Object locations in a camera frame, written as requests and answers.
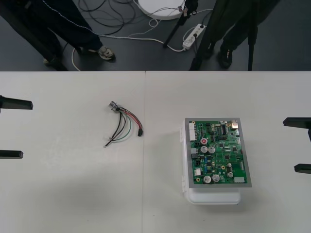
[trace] black shoe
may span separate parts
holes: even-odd
[[[211,58],[211,56],[214,54],[214,47],[215,47],[215,42],[211,42],[211,44],[209,45],[209,48],[206,50],[206,52],[204,53],[204,58],[205,59],[209,59]]]
[[[220,49],[217,60],[222,68],[228,69],[232,64],[232,50]]]

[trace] metal connector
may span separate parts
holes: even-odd
[[[115,103],[114,101],[111,101],[111,103],[109,104],[109,107],[111,108],[111,110],[113,111],[117,111],[119,109],[119,106],[117,105],[117,103]]]

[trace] gray floor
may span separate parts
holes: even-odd
[[[90,8],[101,0],[89,0]],[[199,1],[199,9],[212,8],[215,0]],[[125,18],[132,12],[127,5],[114,4]],[[142,12],[134,5],[137,15]],[[254,55],[254,70],[311,70],[311,1],[281,0],[268,19],[259,26],[259,34]],[[105,4],[103,9],[114,14]],[[191,17],[181,27],[170,45],[181,49],[182,37],[191,27],[202,21],[206,12]],[[109,17],[102,12],[94,13],[96,17]],[[145,20],[126,25],[116,36],[128,36],[150,29],[148,17]],[[114,29],[106,28],[92,20],[88,20],[93,30],[98,33],[109,33]],[[158,27],[140,37],[156,38],[165,41],[176,20],[162,21]],[[52,71],[42,64],[42,56],[20,37],[2,18],[0,18],[0,71]],[[152,41],[133,41],[102,38],[105,45],[116,53],[115,62],[104,62],[95,55],[75,54],[75,64],[81,70],[188,70],[194,57],[193,50],[174,52],[163,49],[162,45]],[[63,63],[68,70],[75,70],[71,64],[72,48],[68,46],[64,52]],[[229,70],[247,70],[248,44],[245,41],[234,53],[233,64]],[[215,56],[204,61],[201,70],[221,70]]]

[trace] gray metal frame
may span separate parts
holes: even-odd
[[[244,159],[244,169],[246,171],[247,183],[233,183],[233,184],[195,184],[193,182],[193,171],[192,171],[192,158],[191,158],[191,143],[189,135],[189,121],[231,121],[237,120],[239,126],[241,146],[243,150],[243,159]],[[185,119],[185,128],[186,128],[186,146],[187,146],[187,162],[188,162],[188,176],[189,176],[189,188],[247,188],[252,187],[251,176],[249,173],[246,149],[244,144],[244,137],[241,127],[241,121],[239,118],[186,118]]]

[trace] white round base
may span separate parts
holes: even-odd
[[[177,8],[180,5],[184,5],[183,0],[138,0],[138,3],[143,13],[151,18],[159,20],[179,18],[181,13],[178,10],[173,10],[171,8]]]

